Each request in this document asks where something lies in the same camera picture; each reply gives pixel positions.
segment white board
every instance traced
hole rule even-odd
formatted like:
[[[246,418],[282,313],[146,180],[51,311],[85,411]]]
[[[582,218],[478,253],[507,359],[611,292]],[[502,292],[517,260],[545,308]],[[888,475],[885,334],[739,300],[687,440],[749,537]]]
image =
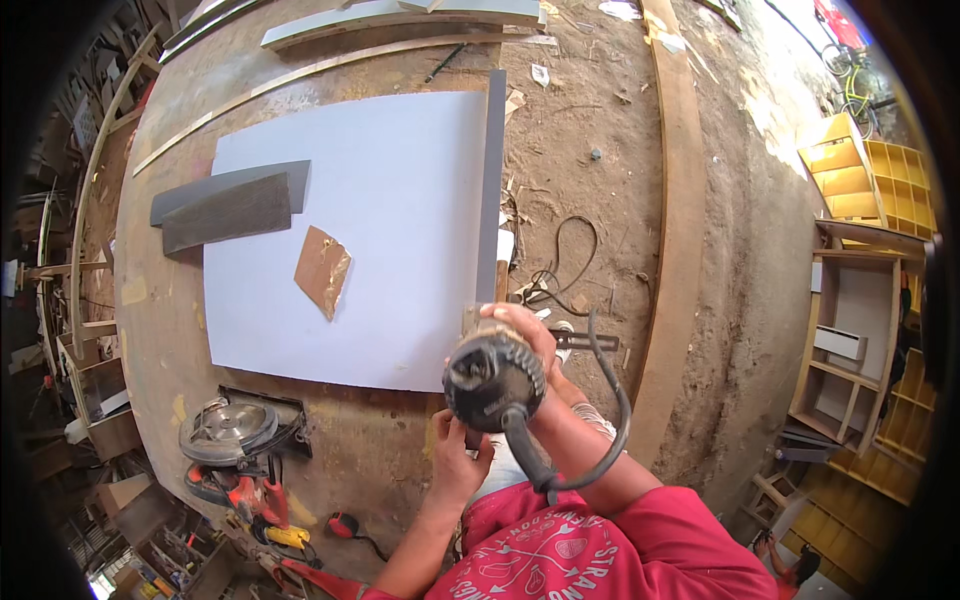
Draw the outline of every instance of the white board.
[[[221,138],[214,175],[312,162],[290,229],[204,246],[213,364],[441,391],[475,299],[486,104],[483,92],[382,96]],[[294,282],[311,225],[353,257],[332,323]]]

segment workbench surface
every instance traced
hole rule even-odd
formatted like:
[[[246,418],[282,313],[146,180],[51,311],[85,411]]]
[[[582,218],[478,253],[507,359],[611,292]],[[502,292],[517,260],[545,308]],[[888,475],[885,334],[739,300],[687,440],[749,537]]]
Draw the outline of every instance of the workbench surface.
[[[443,407],[443,397],[214,367],[204,327],[203,248],[180,252],[176,260],[165,257],[160,229],[150,227],[150,207],[154,195],[209,176],[217,140],[256,123],[371,96],[485,90],[489,70],[499,63],[499,45],[469,46],[458,56],[456,68],[447,67],[431,84],[423,78],[452,47],[362,60],[297,80],[215,119],[136,177],[131,175],[150,152],[208,111],[306,64],[401,39],[500,31],[452,24],[397,26],[319,39],[280,54],[259,47],[271,27],[338,4],[342,2],[266,3],[163,67],[124,176],[116,227],[115,305],[127,388],[159,482],[201,513],[222,517],[221,508],[192,496],[183,485],[188,460],[178,445],[180,423],[216,397],[221,384],[301,399],[314,458],[284,462],[291,521],[310,529],[328,570],[371,581],[382,563],[370,548],[362,541],[332,540],[323,535],[323,525],[334,511],[349,512],[386,552],[395,549],[430,482],[429,418]]]

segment hand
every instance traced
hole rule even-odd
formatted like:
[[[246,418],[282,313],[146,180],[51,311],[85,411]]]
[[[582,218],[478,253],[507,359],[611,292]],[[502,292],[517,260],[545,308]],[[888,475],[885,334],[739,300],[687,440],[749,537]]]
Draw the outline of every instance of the hand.
[[[437,445],[433,449],[433,487],[430,493],[447,506],[463,510],[470,497],[480,489],[493,462],[490,436],[483,434],[477,457],[467,454],[467,426],[444,409],[433,416]]]
[[[546,325],[530,309],[519,304],[487,304],[480,309],[481,317],[493,317],[511,325],[527,341],[534,353],[543,363],[543,373],[550,380],[554,363],[557,361],[557,340],[547,330]]]

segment person in red shirt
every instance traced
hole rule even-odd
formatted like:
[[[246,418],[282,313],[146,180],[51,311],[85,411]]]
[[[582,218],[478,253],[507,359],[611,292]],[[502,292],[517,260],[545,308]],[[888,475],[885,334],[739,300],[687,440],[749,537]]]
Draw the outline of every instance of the person in red shirt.
[[[770,555],[770,565],[777,573],[777,599],[791,600],[800,591],[804,581],[813,576],[820,568],[820,555],[810,550],[810,544],[805,544],[800,550],[800,559],[787,566],[783,563],[780,553],[777,552],[777,538],[771,533],[765,540],[758,540],[754,546],[756,557],[763,560]]]
[[[481,314],[515,327],[543,361],[547,393],[529,427],[554,466],[567,478],[593,468],[612,436],[561,374],[553,336],[518,305],[488,305]],[[593,415],[593,422],[578,414]],[[522,471],[517,481],[504,443],[494,449],[484,435],[473,458],[467,428],[449,410],[434,415],[433,425],[433,485],[365,600],[777,597],[763,564],[733,541],[696,492],[664,486],[626,453],[596,482],[560,492],[550,506]],[[464,558],[437,580],[461,519]]]

